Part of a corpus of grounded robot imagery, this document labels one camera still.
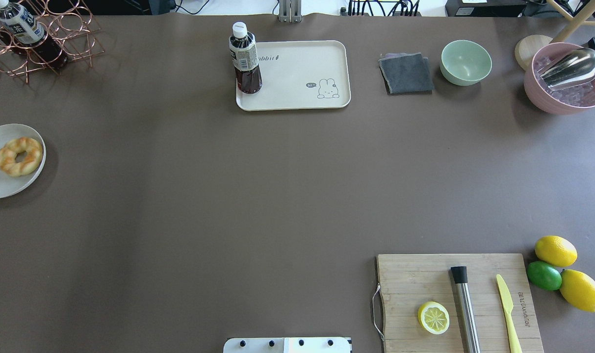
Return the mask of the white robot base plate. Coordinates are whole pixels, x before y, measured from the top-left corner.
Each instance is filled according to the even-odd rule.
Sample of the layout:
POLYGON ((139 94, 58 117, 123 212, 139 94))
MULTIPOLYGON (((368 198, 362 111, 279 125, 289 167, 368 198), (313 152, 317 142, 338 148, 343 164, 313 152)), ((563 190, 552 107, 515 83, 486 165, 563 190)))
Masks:
POLYGON ((351 353, 347 337, 258 337, 226 340, 224 353, 351 353))

